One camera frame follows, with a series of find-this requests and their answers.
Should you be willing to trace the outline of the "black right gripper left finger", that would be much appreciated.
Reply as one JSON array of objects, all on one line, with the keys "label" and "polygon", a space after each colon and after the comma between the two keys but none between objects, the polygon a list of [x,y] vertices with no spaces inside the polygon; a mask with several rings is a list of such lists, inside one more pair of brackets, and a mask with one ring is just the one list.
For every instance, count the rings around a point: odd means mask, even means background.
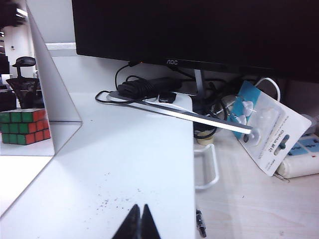
[{"label": "black right gripper left finger", "polygon": [[129,213],[119,226],[112,239],[140,239],[141,238],[141,212],[134,204]]}]

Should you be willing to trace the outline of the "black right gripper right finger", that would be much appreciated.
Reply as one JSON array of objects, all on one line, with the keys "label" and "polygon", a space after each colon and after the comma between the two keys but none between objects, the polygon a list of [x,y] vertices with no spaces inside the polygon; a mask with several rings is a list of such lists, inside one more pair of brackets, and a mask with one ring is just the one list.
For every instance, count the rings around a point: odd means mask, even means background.
[{"label": "black right gripper right finger", "polygon": [[141,238],[142,239],[160,239],[160,234],[152,217],[148,204],[144,205],[141,219]]}]

